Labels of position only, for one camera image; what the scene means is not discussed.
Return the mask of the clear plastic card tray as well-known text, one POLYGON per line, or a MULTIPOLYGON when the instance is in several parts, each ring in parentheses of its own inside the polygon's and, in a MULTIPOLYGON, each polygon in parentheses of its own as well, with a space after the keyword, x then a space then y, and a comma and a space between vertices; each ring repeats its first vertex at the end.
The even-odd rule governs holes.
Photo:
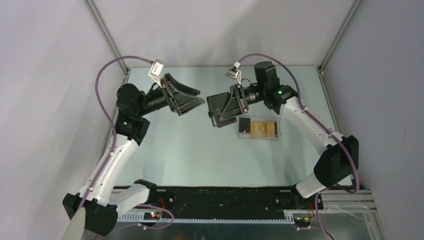
POLYGON ((241 116, 238 118, 239 138, 276 140, 281 135, 279 117, 241 116))

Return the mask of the black card holder wallet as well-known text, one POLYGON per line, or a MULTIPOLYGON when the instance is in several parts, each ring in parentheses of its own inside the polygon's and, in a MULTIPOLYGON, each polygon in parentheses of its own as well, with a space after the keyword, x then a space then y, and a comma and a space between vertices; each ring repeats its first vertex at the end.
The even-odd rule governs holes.
POLYGON ((217 128, 222 128, 237 122, 235 116, 230 116, 226 119, 220 119, 222 113, 224 113, 224 108, 229 103, 231 97, 229 92, 219 93, 215 95, 208 96, 206 98, 206 103, 208 106, 208 116, 212 121, 212 125, 217 128))

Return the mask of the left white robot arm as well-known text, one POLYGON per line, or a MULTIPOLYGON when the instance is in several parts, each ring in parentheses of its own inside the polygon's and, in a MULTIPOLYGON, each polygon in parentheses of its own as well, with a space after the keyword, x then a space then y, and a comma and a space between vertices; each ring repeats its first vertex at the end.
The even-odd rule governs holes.
POLYGON ((62 204, 70 218, 63 239, 80 240, 84 231, 107 236, 118 218, 129 210, 143 205, 153 208, 158 194, 155 184, 137 180, 129 188, 112 195, 116 180, 124 166, 144 140, 150 122, 145 118, 165 107, 182 116, 205 103, 200 90, 178 82, 166 73, 157 82, 158 88, 144 92, 126 83, 117 90, 118 116, 112 122, 112 136, 96 166, 76 194, 68 193, 62 204))

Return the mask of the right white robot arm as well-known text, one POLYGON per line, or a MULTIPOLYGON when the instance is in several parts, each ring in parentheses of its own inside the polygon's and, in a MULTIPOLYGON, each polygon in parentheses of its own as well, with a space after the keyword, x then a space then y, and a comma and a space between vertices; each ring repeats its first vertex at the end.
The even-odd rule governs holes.
POLYGON ((298 87, 280 83, 276 67, 271 61, 254 65, 256 83, 242 86, 240 62, 236 62, 226 72, 236 84, 229 92, 207 97, 208 115, 214 127, 222 128, 236 122, 237 117, 249 110, 249 105, 263 102, 284 120, 296 127, 312 144, 319 160, 312 173, 294 185, 291 204, 304 209, 311 202, 311 196, 336 186, 341 180, 353 176, 353 191, 360 188, 359 141, 353 135, 344 136, 326 126, 303 104, 298 87))

